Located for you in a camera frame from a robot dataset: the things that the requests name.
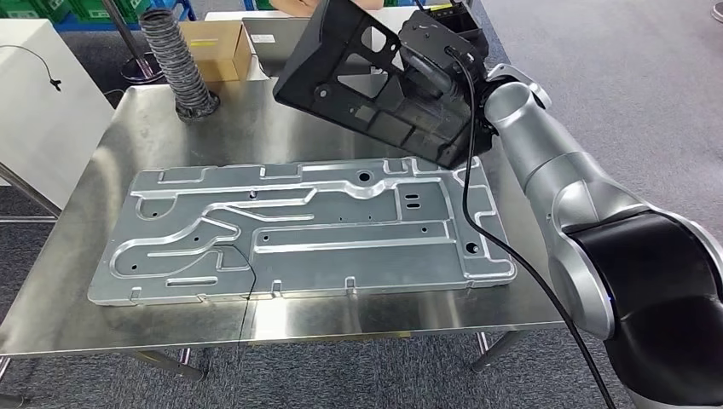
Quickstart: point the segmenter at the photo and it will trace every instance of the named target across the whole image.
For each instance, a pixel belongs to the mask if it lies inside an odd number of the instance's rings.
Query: table leg
[[[163,77],[163,71],[160,69],[158,62],[155,60],[153,53],[141,54],[141,51],[130,33],[130,29],[125,24],[123,15],[118,10],[118,6],[113,0],[102,0],[103,7],[108,12],[108,17],[115,25],[116,30],[120,33],[125,46],[133,55],[133,58],[126,61],[120,70],[120,75],[131,84],[150,84]]]
[[[43,206],[51,215],[55,217],[61,215],[61,209],[58,206],[43,196],[39,191],[35,190],[34,187],[30,186],[28,182],[24,181],[4,164],[0,164],[0,178],[3,178],[11,186],[20,189],[28,198]]]
[[[0,224],[17,223],[55,223],[58,219],[53,216],[0,216]]]
[[[10,358],[7,356],[0,357],[0,380],[5,376],[5,371],[10,365]],[[26,399],[22,396],[0,394],[0,409],[9,409],[21,407]]]
[[[479,357],[475,363],[472,364],[472,370],[476,373],[482,372],[484,368],[492,365],[492,361],[496,357],[504,354],[509,348],[512,347],[524,333],[522,331],[509,331],[505,333],[496,343],[489,345],[487,342],[487,336],[484,332],[477,334],[477,340],[479,341],[479,348],[482,352],[482,356]]]
[[[184,360],[185,362],[179,362],[178,360],[174,360],[170,356],[161,354],[158,351],[137,351],[131,352],[130,355],[132,355],[137,360],[142,360],[143,362],[146,362],[152,366],[169,372],[173,372],[192,381],[200,381],[205,376],[205,374],[201,370],[188,365],[187,349],[184,349],[184,352],[182,352],[182,360]]]

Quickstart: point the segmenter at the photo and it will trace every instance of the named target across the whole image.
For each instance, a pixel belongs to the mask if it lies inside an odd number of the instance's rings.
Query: cardboard box
[[[251,49],[240,21],[183,21],[179,26],[204,81],[246,80]]]

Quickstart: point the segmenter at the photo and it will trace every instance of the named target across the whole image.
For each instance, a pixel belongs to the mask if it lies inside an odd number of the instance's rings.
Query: table surface
[[[273,84],[217,84],[221,107],[194,124],[178,119],[168,86],[129,89],[0,326],[0,355],[561,325],[524,271],[510,285],[461,291],[146,307],[100,307],[88,301],[88,285],[140,170],[402,155],[277,104]],[[482,159],[509,240],[546,271],[539,228],[512,170],[496,149]]]

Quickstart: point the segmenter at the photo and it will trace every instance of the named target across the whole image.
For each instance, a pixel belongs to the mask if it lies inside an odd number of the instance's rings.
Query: green crate
[[[256,10],[276,10],[269,0],[256,0]]]
[[[0,0],[0,14],[10,19],[62,21],[70,12],[66,0]]]
[[[97,23],[111,20],[101,0],[67,1],[79,22]],[[138,15],[150,7],[151,0],[115,0],[115,3],[125,22],[135,23],[138,21]]]

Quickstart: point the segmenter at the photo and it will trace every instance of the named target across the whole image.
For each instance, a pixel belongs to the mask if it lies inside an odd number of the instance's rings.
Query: black cable
[[[457,64],[459,64],[460,69],[465,74],[465,78],[467,80],[467,83],[470,87],[470,149],[469,154],[467,156],[467,165],[466,165],[466,172],[465,172],[465,186],[462,190],[462,213],[465,215],[465,220],[470,224],[470,226],[475,229],[478,233],[480,233],[482,236],[484,236],[485,239],[488,239],[498,247],[500,247],[502,250],[504,250],[507,254],[512,256],[512,258],[520,263],[524,269],[526,269],[529,274],[532,276],[533,279],[537,282],[537,284],[542,288],[542,290],[545,292],[545,295],[547,298],[550,299],[552,302],[552,305],[555,307],[555,309],[558,310],[558,313],[563,318],[563,321],[565,325],[567,326],[568,330],[570,330],[570,334],[572,334],[572,337],[575,339],[575,343],[577,344],[577,348],[580,349],[580,352],[582,352],[582,357],[585,359],[585,363],[587,363],[587,366],[590,368],[590,372],[593,374],[593,378],[595,379],[595,383],[598,385],[598,389],[600,389],[600,393],[603,395],[603,399],[605,401],[605,404],[610,409],[615,409],[615,402],[613,402],[612,398],[610,397],[610,392],[608,392],[607,387],[605,387],[605,382],[603,381],[603,378],[600,376],[600,372],[598,371],[598,367],[595,365],[595,361],[593,360],[593,357],[590,355],[590,351],[587,350],[587,345],[585,345],[585,342],[582,340],[582,337],[580,336],[580,332],[578,332],[577,328],[575,327],[575,322],[573,322],[570,315],[567,313],[567,311],[564,309],[563,304],[560,302],[558,297],[555,295],[555,293],[552,291],[552,288],[550,288],[549,285],[547,285],[547,282],[545,279],[542,278],[540,273],[535,270],[532,265],[522,257],[515,249],[513,249],[510,245],[505,243],[504,241],[498,239],[495,237],[492,233],[488,232],[481,226],[479,226],[470,216],[470,210],[467,205],[467,196],[469,194],[470,190],[470,173],[471,173],[471,163],[472,158],[474,158],[474,145],[475,145],[475,111],[477,110],[477,102],[475,101],[475,95],[474,95],[474,81],[472,80],[472,75],[470,74],[469,70],[465,66],[464,61],[462,60],[462,56],[460,53],[455,50],[451,49],[450,47],[447,47],[445,49],[448,55],[450,55],[452,58],[454,58],[457,61]]]
[[[422,2],[420,0],[414,0],[414,4],[416,4],[420,10],[425,11],[425,6],[422,5]]]
[[[58,92],[61,92],[61,86],[60,86],[60,85],[62,84],[62,81],[61,81],[60,79],[54,79],[54,78],[53,78],[53,76],[50,74],[50,68],[48,67],[48,63],[45,62],[45,59],[44,59],[43,57],[41,57],[40,55],[38,55],[38,53],[36,53],[35,51],[33,51],[33,50],[31,50],[31,49],[27,49],[27,48],[23,47],[22,45],[14,45],[14,44],[2,44],[2,45],[0,45],[0,49],[3,49],[3,48],[24,49],[24,50],[27,51],[28,53],[30,53],[30,54],[32,54],[32,55],[35,55],[35,56],[40,60],[40,62],[42,62],[43,65],[45,66],[45,71],[48,72],[48,78],[50,79],[50,85],[54,86],[55,89],[57,89]]]

